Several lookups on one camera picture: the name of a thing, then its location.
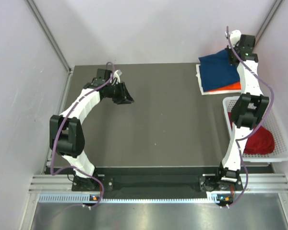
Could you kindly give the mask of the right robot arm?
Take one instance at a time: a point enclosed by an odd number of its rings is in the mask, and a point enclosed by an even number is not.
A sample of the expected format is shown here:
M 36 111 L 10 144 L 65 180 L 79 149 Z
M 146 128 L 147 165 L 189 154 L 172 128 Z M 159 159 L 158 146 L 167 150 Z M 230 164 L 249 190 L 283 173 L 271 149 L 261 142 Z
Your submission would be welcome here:
M 247 140 L 260 126 L 271 99 L 265 96 L 260 88 L 262 80 L 257 74 L 259 60 L 253 52 L 255 36 L 234 30 L 227 32 L 226 38 L 229 62 L 237 68 L 241 93 L 230 112 L 232 131 L 228 150 L 214 178 L 216 187 L 221 190 L 239 183 L 242 155 Z

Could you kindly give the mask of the blue t shirt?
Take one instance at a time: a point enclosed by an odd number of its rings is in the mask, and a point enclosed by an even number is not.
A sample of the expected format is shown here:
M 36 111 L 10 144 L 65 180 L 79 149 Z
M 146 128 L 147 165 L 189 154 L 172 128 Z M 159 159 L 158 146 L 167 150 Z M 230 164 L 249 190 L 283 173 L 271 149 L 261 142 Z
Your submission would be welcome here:
M 225 49 L 199 58 L 200 76 L 204 92 L 214 91 L 236 82 L 240 82 L 237 68 L 229 64 Z

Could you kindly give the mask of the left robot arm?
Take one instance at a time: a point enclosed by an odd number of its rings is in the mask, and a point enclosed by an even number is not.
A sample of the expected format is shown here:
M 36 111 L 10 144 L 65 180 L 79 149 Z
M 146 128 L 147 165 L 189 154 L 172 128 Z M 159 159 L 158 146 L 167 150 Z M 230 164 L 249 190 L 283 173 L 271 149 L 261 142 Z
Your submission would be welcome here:
M 120 79 L 120 70 L 98 69 L 96 77 L 87 83 L 80 95 L 60 115 L 49 121 L 49 147 L 61 155 L 74 172 L 74 191 L 94 191 L 101 187 L 96 167 L 89 161 L 85 151 L 82 124 L 91 110 L 104 98 L 115 104 L 131 104 L 125 82 Z

